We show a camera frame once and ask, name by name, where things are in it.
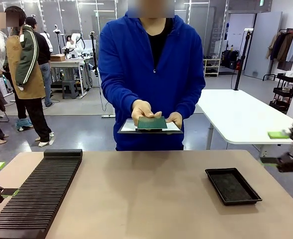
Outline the green PCB board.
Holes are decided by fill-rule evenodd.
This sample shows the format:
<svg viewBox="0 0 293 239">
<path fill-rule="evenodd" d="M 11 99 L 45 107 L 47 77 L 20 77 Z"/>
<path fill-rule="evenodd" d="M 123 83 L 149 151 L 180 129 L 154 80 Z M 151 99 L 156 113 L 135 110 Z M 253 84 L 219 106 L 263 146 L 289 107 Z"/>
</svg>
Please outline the green PCB board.
<svg viewBox="0 0 293 239">
<path fill-rule="evenodd" d="M 140 117 L 138 120 L 137 129 L 140 130 L 163 130 L 167 128 L 166 120 L 161 117 Z"/>
</svg>

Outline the dark grey clipboard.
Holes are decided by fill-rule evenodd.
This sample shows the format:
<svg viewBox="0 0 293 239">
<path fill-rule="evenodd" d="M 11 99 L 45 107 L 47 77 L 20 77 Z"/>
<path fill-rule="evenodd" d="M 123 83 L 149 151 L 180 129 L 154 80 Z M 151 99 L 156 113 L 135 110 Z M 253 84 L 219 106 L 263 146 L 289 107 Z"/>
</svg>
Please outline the dark grey clipboard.
<svg viewBox="0 0 293 239">
<path fill-rule="evenodd" d="M 121 134 L 134 134 L 134 133 L 161 133 L 161 134 L 182 134 L 184 133 L 179 129 L 174 122 L 166 123 L 167 127 L 163 129 L 138 129 L 134 125 L 132 119 L 127 119 L 121 126 L 118 133 Z"/>
</svg>

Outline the white paper sheet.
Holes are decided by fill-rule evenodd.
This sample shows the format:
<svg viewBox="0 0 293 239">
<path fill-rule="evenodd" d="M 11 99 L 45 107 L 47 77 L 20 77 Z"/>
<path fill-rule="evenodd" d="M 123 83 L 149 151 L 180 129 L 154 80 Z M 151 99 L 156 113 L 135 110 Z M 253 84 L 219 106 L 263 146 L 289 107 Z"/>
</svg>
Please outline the white paper sheet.
<svg viewBox="0 0 293 239">
<path fill-rule="evenodd" d="M 136 132 L 137 126 L 134 125 L 132 119 L 127 119 L 123 126 L 120 128 L 118 132 L 127 133 L 127 132 Z M 173 122 L 167 123 L 167 128 L 162 130 L 163 132 L 182 132 Z"/>
</svg>

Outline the person's right forearm blue sleeve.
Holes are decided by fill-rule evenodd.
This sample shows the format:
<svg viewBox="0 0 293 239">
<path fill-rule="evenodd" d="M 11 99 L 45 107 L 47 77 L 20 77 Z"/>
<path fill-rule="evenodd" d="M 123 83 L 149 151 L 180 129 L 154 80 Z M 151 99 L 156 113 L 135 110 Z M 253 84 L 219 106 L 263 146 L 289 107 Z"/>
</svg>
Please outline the person's right forearm blue sleeve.
<svg viewBox="0 0 293 239">
<path fill-rule="evenodd" d="M 140 98 L 130 89 L 126 88 L 121 79 L 110 78 L 102 81 L 104 97 L 112 104 L 116 114 L 122 118 L 131 118 L 132 106 Z"/>
</svg>

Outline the black slotted PCB rack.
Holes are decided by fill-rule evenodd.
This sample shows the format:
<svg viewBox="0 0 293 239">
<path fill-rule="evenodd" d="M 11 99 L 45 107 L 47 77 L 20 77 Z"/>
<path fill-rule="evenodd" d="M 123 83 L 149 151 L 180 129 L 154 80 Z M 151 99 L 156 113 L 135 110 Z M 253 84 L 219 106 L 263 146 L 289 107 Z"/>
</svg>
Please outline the black slotted PCB rack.
<svg viewBox="0 0 293 239">
<path fill-rule="evenodd" d="M 82 162 L 81 149 L 44 151 L 0 212 L 0 239 L 45 239 Z"/>
</svg>

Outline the person's left hand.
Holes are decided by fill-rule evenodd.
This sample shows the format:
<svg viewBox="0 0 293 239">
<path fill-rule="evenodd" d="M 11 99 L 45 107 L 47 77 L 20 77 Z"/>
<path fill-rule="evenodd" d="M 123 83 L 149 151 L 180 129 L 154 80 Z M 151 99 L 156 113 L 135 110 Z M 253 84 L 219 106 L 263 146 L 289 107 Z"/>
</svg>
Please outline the person's left hand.
<svg viewBox="0 0 293 239">
<path fill-rule="evenodd" d="M 179 129 L 182 129 L 183 126 L 183 117 L 179 112 L 173 112 L 166 119 L 166 123 L 173 122 Z"/>
</svg>

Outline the black utility cart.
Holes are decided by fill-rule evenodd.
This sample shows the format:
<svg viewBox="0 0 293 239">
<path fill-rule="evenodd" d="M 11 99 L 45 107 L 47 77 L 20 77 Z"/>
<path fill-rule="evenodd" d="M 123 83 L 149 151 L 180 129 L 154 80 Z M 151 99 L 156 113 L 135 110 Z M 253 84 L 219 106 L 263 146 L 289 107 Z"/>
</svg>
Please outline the black utility cart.
<svg viewBox="0 0 293 239">
<path fill-rule="evenodd" d="M 274 98 L 270 101 L 269 106 L 286 114 L 293 98 L 293 77 L 279 73 L 275 79 L 278 79 L 278 84 L 273 89 Z"/>
</svg>

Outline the black plastic tray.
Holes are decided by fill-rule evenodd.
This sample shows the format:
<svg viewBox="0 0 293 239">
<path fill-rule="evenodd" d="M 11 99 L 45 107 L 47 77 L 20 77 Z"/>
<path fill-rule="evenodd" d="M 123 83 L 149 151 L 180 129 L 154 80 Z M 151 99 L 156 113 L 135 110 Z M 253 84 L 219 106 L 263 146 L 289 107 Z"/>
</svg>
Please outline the black plastic tray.
<svg viewBox="0 0 293 239">
<path fill-rule="evenodd" d="M 262 201 L 237 168 L 206 169 L 205 173 L 225 206 L 253 205 Z"/>
</svg>

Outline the white table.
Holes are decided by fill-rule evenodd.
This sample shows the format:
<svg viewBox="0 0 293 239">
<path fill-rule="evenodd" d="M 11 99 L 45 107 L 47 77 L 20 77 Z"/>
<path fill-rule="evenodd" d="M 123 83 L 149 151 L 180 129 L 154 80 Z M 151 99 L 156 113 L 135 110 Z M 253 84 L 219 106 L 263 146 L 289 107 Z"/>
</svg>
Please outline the white table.
<svg viewBox="0 0 293 239">
<path fill-rule="evenodd" d="M 268 132 L 292 126 L 293 119 L 242 90 L 204 89 L 197 103 L 210 122 L 206 149 L 216 130 L 230 144 L 260 145 L 265 154 L 270 145 L 291 144 L 291 139 L 271 139 Z"/>
</svg>

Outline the blue shoe covers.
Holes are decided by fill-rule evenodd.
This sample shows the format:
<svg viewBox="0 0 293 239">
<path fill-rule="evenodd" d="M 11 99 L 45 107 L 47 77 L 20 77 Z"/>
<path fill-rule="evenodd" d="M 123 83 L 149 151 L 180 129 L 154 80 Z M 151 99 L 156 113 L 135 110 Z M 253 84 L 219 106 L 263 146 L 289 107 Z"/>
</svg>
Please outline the blue shoe covers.
<svg viewBox="0 0 293 239">
<path fill-rule="evenodd" d="M 18 119 L 16 121 L 15 127 L 18 131 L 24 131 L 30 128 L 33 128 L 33 124 L 30 119 Z"/>
</svg>

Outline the coat rack with coats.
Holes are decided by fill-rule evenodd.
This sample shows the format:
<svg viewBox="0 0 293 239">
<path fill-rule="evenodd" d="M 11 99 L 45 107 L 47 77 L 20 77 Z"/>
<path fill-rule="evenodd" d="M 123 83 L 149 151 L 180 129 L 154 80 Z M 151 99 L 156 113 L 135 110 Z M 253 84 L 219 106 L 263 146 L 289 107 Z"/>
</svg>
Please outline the coat rack with coats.
<svg viewBox="0 0 293 239">
<path fill-rule="evenodd" d="M 275 34 L 268 52 L 266 59 L 270 61 L 268 73 L 263 76 L 263 81 L 272 77 L 273 80 L 276 74 L 272 74 L 273 65 L 276 62 L 277 69 L 286 72 L 290 71 L 293 67 L 293 28 L 280 29 Z"/>
</svg>

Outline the black luggage bags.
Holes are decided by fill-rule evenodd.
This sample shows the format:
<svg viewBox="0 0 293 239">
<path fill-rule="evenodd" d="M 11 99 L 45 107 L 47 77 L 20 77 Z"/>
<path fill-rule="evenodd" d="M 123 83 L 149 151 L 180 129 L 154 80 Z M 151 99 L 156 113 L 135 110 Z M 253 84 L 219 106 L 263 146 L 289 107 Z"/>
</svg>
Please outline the black luggage bags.
<svg viewBox="0 0 293 239">
<path fill-rule="evenodd" d="M 237 67 L 238 57 L 239 57 L 238 50 L 225 50 L 221 54 L 220 65 L 222 67 L 235 70 Z"/>
</svg>

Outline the wooden shoe rack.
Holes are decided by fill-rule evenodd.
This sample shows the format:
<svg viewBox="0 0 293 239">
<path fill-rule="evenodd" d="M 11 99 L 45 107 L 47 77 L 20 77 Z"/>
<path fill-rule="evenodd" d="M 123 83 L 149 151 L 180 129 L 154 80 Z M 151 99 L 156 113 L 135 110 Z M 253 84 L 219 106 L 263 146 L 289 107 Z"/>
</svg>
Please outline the wooden shoe rack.
<svg viewBox="0 0 293 239">
<path fill-rule="evenodd" d="M 218 77 L 220 58 L 204 58 L 203 59 L 203 72 L 205 77 Z"/>
</svg>

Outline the person in brown green coat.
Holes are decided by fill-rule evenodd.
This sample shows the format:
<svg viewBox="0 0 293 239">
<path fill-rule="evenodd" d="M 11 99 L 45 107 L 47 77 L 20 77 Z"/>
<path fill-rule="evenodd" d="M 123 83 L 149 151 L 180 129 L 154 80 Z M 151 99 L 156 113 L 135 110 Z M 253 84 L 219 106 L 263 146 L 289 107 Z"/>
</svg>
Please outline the person in brown green coat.
<svg viewBox="0 0 293 239">
<path fill-rule="evenodd" d="M 26 14 L 17 6 L 5 9 L 12 30 L 6 41 L 9 72 L 16 94 L 25 105 L 31 123 L 38 134 L 39 147 L 47 146 L 54 136 L 49 128 L 42 106 L 45 87 L 37 62 L 39 46 L 33 28 L 25 23 Z"/>
</svg>

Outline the black tripod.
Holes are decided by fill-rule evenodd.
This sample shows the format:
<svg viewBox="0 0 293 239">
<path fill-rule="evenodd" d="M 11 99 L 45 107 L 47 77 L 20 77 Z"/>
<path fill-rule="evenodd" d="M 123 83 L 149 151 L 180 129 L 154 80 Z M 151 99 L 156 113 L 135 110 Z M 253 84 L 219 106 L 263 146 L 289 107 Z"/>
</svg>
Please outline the black tripod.
<svg viewBox="0 0 293 239">
<path fill-rule="evenodd" d="M 95 48 L 95 40 L 94 40 L 94 31 L 90 32 L 90 38 L 92 42 L 92 50 L 93 50 L 93 58 L 94 58 L 94 66 L 95 66 L 95 76 L 98 78 L 98 65 L 97 65 L 97 57 L 96 57 L 96 48 Z"/>
</svg>

